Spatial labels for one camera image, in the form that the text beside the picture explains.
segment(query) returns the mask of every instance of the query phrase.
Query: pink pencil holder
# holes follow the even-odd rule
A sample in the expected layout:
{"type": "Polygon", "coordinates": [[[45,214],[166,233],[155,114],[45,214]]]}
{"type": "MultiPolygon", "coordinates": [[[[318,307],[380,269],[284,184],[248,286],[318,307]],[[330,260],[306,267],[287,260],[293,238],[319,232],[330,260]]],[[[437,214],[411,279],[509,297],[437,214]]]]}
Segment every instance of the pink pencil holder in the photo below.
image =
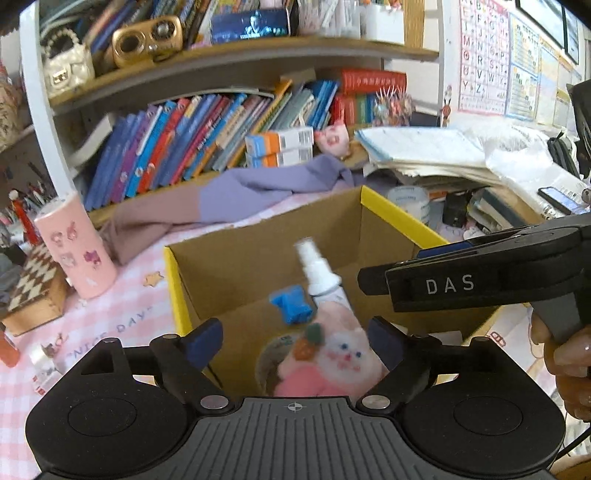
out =
{"type": "Polygon", "coordinates": [[[76,192],[45,205],[35,225],[80,297],[97,297],[115,282],[117,269],[76,192]]]}

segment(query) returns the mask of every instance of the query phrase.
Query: checkered pattern box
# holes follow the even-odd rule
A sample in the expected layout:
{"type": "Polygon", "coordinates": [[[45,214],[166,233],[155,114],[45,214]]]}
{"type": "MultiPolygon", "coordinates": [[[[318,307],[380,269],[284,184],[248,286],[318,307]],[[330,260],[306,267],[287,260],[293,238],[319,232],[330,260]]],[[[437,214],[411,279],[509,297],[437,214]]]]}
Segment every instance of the checkered pattern box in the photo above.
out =
{"type": "Polygon", "coordinates": [[[10,295],[8,331],[20,335],[61,317],[69,290],[66,276],[43,244],[33,249],[10,295]]]}

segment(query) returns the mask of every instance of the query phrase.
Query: alphabet poster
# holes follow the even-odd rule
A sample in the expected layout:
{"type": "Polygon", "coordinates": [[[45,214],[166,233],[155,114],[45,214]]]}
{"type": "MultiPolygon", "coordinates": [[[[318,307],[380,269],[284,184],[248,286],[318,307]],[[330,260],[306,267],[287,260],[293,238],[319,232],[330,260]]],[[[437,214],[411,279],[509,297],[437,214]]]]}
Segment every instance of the alphabet poster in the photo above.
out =
{"type": "Polygon", "coordinates": [[[494,0],[460,0],[459,110],[504,115],[509,78],[509,13],[494,0]]]}

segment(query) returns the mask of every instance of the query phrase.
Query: gold speaker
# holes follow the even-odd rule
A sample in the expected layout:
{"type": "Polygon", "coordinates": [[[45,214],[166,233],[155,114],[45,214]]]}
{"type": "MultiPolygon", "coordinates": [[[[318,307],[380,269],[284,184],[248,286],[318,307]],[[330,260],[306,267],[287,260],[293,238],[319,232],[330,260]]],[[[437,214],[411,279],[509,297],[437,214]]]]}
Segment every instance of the gold speaker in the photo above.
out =
{"type": "Polygon", "coordinates": [[[169,15],[129,25],[113,33],[113,57],[119,68],[142,60],[161,60],[183,49],[183,27],[169,15]]]}

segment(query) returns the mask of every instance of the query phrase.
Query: poster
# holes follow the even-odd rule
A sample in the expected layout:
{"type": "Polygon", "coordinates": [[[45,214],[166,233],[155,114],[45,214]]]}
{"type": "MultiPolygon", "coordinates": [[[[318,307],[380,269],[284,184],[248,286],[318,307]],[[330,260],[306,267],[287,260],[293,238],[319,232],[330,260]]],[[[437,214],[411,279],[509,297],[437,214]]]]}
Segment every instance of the poster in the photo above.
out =
{"type": "Polygon", "coordinates": [[[517,7],[564,47],[562,5],[558,0],[517,0],[517,7]]]}
{"type": "Polygon", "coordinates": [[[558,88],[559,54],[549,44],[542,42],[540,49],[540,94],[535,120],[539,124],[552,125],[558,88]]]}
{"type": "Polygon", "coordinates": [[[540,36],[511,16],[511,75],[507,116],[535,120],[540,75],[540,36]]]}
{"type": "Polygon", "coordinates": [[[571,12],[566,13],[566,53],[579,64],[579,20],[571,12]]]}
{"type": "Polygon", "coordinates": [[[509,77],[509,14],[493,0],[460,0],[459,110],[503,115],[509,77]]]}

